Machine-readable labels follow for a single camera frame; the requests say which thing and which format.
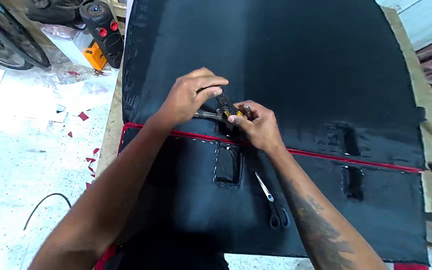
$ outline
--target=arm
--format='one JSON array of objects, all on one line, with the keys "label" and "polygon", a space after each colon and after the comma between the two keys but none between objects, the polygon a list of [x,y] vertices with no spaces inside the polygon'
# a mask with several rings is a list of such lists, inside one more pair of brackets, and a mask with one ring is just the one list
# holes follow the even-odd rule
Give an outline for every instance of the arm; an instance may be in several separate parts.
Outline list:
[{"label": "arm", "polygon": [[48,236],[29,269],[91,269],[123,229],[171,129],[190,120],[221,94],[217,85],[226,84],[206,68],[178,78],[158,112]]},{"label": "arm", "polygon": [[315,269],[387,269],[384,262],[338,210],[326,199],[286,150],[273,111],[253,101],[255,120],[230,116],[251,143],[263,150],[283,176],[281,185],[297,230]]}]

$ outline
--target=black upholstery fabric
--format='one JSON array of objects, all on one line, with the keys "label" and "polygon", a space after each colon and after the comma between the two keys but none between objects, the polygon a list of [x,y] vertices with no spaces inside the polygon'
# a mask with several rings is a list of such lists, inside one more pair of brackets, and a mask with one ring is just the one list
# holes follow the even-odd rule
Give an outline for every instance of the black upholstery fabric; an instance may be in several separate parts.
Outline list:
[{"label": "black upholstery fabric", "polygon": [[[124,133],[121,150],[137,132],[129,128]],[[252,146],[232,147],[242,156],[238,184],[215,178],[222,151],[216,141],[169,136],[147,176],[124,237],[158,227],[204,235],[226,253],[306,256],[291,213],[289,228],[269,227],[268,200],[255,172],[275,201],[289,209],[269,159]],[[428,263],[419,174],[293,156],[383,260]],[[363,200],[348,196],[346,167],[360,172]],[[222,170],[229,178],[233,175],[231,166]]]},{"label": "black upholstery fabric", "polygon": [[[271,108],[289,148],[424,166],[410,76],[374,1],[135,1],[124,59],[124,122],[145,123],[206,66],[234,102]],[[177,129],[227,135],[205,119]]]},{"label": "black upholstery fabric", "polygon": [[[424,167],[410,76],[374,1],[139,0],[126,35],[124,122],[144,124],[177,77],[206,66],[229,80],[224,89],[233,101],[271,108],[288,148]],[[204,105],[215,108],[215,100]],[[245,139],[207,119],[176,129]],[[122,149],[136,133],[126,131]],[[223,252],[306,256],[294,223],[269,228],[254,172],[288,205],[266,156],[235,146],[242,166],[234,177],[237,155],[226,149],[216,161],[218,147],[170,136],[125,234],[157,225],[204,234]],[[294,157],[385,261],[428,263],[420,175]]]}]

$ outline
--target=red piping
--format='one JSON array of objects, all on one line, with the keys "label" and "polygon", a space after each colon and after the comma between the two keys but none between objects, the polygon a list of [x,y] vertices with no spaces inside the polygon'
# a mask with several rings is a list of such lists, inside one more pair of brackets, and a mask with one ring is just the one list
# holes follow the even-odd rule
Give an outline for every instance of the red piping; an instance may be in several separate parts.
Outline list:
[{"label": "red piping", "polygon": [[[134,128],[141,129],[143,126],[144,126],[143,124],[137,124],[137,123],[133,123],[133,122],[124,123],[123,131],[121,133],[121,143],[123,142],[123,134],[128,128],[134,127]],[[180,131],[180,130],[173,130],[173,131],[171,131],[170,134],[173,136],[181,136],[181,137],[200,139],[200,140],[208,140],[208,141],[216,140],[216,141],[229,143],[229,144],[241,144],[242,143],[241,141],[235,141],[235,140],[231,140],[231,139],[223,139],[223,138],[210,136],[210,135],[202,135],[202,134],[197,134],[197,133],[184,132],[184,131]],[[300,156],[308,156],[308,157],[321,158],[321,159],[327,159],[327,160],[339,161],[339,162],[345,162],[345,163],[353,163],[353,164],[359,164],[359,165],[388,168],[388,169],[394,169],[394,170],[399,170],[399,171],[405,171],[408,173],[423,172],[423,169],[401,166],[401,165],[395,165],[395,164],[356,160],[356,159],[351,159],[351,158],[347,158],[347,157],[331,156],[331,155],[313,153],[313,152],[296,150],[296,149],[291,149],[291,148],[287,148],[287,150],[291,154],[300,155]]]}]

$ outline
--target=tire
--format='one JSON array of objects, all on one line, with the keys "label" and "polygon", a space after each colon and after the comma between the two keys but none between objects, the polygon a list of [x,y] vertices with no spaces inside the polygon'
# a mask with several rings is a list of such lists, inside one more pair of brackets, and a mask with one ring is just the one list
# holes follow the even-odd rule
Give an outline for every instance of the tire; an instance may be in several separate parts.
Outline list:
[{"label": "tire", "polygon": [[[48,57],[44,53],[43,49],[27,32],[26,28],[24,28],[1,3],[0,3],[0,14],[3,15],[9,21],[8,25],[6,26],[13,30],[13,32],[10,33],[0,25],[0,41],[4,44],[4,47],[10,49],[13,52],[16,52],[24,60],[26,60],[27,62],[29,62],[34,66],[40,68],[49,67],[51,64]],[[24,40],[28,41],[30,45],[33,47],[33,51],[39,56],[40,59],[35,59],[27,51],[25,51],[25,49],[21,46],[21,44],[16,42],[16,40],[13,38],[12,33],[18,33],[20,36],[24,38]]]},{"label": "tire", "polygon": [[15,70],[28,70],[33,67],[28,61],[21,58],[21,63],[10,63],[6,59],[0,59],[0,65]]}]

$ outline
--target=black cable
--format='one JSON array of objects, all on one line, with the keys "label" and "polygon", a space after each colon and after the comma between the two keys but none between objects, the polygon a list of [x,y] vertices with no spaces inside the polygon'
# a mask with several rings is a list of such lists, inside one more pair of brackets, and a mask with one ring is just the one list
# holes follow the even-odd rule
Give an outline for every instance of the black cable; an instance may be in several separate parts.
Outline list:
[{"label": "black cable", "polygon": [[28,226],[29,220],[31,219],[31,217],[32,217],[33,214],[35,213],[35,211],[36,211],[36,209],[38,208],[38,206],[39,206],[39,205],[40,205],[44,200],[46,200],[47,198],[49,198],[49,197],[51,197],[51,196],[53,196],[53,195],[59,195],[59,196],[63,197],[63,198],[66,200],[66,202],[68,203],[69,208],[71,208],[71,203],[69,202],[68,198],[67,198],[65,195],[63,195],[63,194],[61,194],[61,193],[53,193],[53,194],[49,194],[49,195],[47,195],[46,197],[44,197],[44,199],[42,199],[41,201],[39,201],[39,203],[36,205],[36,207],[34,207],[33,212],[31,212],[31,215],[29,215],[28,220],[26,220],[26,224],[24,225],[24,228],[22,229],[23,231],[26,230],[26,227]]}]

